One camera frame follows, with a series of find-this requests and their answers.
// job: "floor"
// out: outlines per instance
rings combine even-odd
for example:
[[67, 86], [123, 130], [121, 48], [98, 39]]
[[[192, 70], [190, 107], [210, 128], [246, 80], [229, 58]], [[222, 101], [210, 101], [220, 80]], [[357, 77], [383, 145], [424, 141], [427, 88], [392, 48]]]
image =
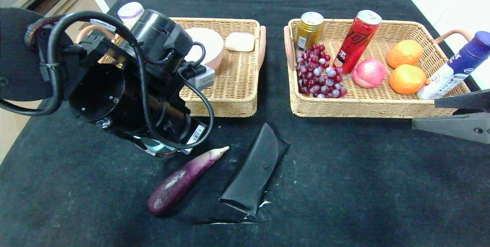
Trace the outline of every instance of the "floor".
[[[56, 1], [58, 0], [45, 0], [35, 8], [35, 11], [41, 14], [47, 13], [56, 4]], [[56, 11], [55, 15], [73, 13], [80, 10], [101, 11], [94, 0], [69, 0], [63, 7]], [[66, 30], [66, 33], [72, 39], [75, 39], [82, 25], [80, 22], [75, 23]], [[14, 102], [14, 104], [29, 108], [35, 108], [39, 103], [40, 101]], [[0, 109], [0, 164], [29, 118], [28, 116], [17, 115]]]

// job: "blue bottle cap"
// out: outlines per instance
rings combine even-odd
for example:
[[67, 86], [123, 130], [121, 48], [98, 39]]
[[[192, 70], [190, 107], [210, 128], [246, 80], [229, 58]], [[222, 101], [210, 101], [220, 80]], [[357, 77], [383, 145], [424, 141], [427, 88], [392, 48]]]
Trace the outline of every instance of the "blue bottle cap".
[[490, 56], [490, 33], [476, 32], [475, 37], [464, 45], [467, 52], [479, 60], [485, 60]]

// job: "can lid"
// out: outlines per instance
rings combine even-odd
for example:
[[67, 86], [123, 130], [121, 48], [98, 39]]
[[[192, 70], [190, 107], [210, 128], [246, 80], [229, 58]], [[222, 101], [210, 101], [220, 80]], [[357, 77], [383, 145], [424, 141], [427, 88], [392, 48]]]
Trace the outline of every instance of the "can lid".
[[323, 15], [314, 11], [308, 11], [301, 15], [301, 21], [307, 25], [317, 26], [323, 23]]
[[129, 2], [127, 4], [124, 4], [121, 8], [118, 10], [118, 16], [119, 18], [133, 18], [137, 17], [143, 12], [143, 6], [138, 3], [138, 2]]
[[484, 60], [490, 56], [490, 33], [476, 32], [475, 37], [464, 46], [474, 57]]
[[369, 25], [378, 25], [381, 23], [381, 20], [383, 20], [379, 14], [372, 10], [361, 10], [357, 13], [357, 18]]

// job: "red can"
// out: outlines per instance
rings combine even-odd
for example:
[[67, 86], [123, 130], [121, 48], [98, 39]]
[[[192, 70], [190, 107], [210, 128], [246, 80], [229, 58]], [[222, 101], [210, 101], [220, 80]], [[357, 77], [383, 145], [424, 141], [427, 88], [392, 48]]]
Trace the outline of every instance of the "red can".
[[357, 13], [334, 60], [335, 66], [342, 67], [342, 73], [352, 72], [374, 34], [378, 31], [381, 20], [381, 16], [372, 10], [361, 10]]

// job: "black tablecloth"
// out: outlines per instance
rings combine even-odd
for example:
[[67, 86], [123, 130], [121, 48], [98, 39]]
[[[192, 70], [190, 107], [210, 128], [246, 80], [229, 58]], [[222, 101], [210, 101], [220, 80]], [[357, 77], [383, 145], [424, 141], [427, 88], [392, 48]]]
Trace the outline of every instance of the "black tablecloth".
[[[252, 118], [218, 118], [193, 155], [231, 145], [165, 218], [154, 187], [192, 156], [153, 158], [82, 123], [66, 105], [32, 118], [0, 167], [2, 246], [476, 246], [490, 237], [490, 157], [483, 144], [414, 131], [409, 119], [291, 113], [283, 27], [309, 10], [422, 23], [410, 0], [119, 0], [169, 16], [252, 18], [267, 27]], [[446, 45], [443, 50], [449, 56]], [[263, 122], [291, 147], [252, 224], [217, 198]]]

